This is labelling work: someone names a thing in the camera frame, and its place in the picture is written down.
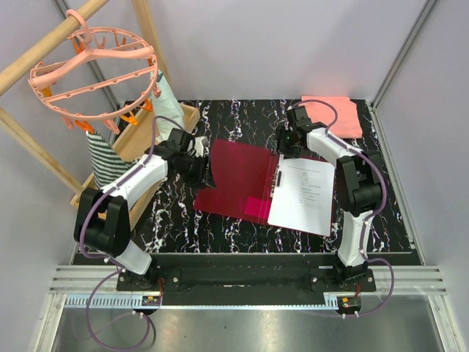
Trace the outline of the red plastic clip folder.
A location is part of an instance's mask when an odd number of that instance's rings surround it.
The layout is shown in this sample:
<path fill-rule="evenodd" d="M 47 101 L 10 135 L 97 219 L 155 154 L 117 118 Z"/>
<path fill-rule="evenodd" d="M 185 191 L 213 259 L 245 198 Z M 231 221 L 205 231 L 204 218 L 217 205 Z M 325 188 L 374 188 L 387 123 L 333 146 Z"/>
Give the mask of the red plastic clip folder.
<path fill-rule="evenodd" d="M 262 147 L 216 139 L 211 149 L 216 187 L 198 192 L 195 209 L 268 224 L 271 180 L 280 157 Z"/>

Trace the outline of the white form paper sheet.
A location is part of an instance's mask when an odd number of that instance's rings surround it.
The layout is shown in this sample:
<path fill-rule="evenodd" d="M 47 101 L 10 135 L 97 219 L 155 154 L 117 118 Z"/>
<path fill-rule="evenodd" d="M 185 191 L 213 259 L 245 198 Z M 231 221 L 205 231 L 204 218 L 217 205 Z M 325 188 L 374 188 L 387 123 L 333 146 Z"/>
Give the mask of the white form paper sheet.
<path fill-rule="evenodd" d="M 281 182 L 267 222 L 291 230 L 330 236 L 334 166 L 309 158 L 285 158 L 278 164 Z"/>

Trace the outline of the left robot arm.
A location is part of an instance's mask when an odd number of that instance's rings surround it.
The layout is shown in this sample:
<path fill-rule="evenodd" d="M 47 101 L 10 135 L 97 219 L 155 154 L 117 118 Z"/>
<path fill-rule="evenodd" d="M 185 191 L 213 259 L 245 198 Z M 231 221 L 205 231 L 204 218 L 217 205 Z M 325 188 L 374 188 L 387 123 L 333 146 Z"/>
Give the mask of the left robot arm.
<path fill-rule="evenodd" d="M 83 256 L 104 259 L 133 274 L 142 290 L 158 283 L 158 264 L 131 238 L 130 209 L 152 186 L 178 174 L 189 186 L 213 188 L 205 136 L 174 128 L 166 141 L 149 147 L 122 176 L 80 197 L 74 238 Z"/>

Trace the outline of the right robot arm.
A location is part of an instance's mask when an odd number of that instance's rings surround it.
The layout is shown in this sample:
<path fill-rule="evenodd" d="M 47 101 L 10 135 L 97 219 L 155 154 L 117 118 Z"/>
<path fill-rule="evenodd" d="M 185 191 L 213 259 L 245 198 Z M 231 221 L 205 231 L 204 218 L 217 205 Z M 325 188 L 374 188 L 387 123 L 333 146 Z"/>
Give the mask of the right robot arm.
<path fill-rule="evenodd" d="M 376 151 L 366 151 L 332 133 L 333 123 L 312 122 L 306 108 L 287 109 L 288 125 L 276 128 L 276 152 L 299 158 L 309 150 L 335 169 L 337 200 L 344 212 L 341 245 L 333 264 L 333 282 L 340 290 L 363 285 L 369 273 L 366 245 L 373 218 L 382 211 L 387 188 Z"/>

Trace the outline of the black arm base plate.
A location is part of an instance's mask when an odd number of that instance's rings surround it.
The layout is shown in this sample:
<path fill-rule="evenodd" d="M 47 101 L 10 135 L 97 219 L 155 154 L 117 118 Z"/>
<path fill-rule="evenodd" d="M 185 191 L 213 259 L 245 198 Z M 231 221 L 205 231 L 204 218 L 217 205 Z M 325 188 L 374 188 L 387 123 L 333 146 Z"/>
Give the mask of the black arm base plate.
<path fill-rule="evenodd" d="M 166 308 L 300 308 L 329 293 L 373 293 L 366 264 L 344 269 L 334 254 L 155 254 L 149 273 L 119 275 L 117 290 L 162 289 Z"/>

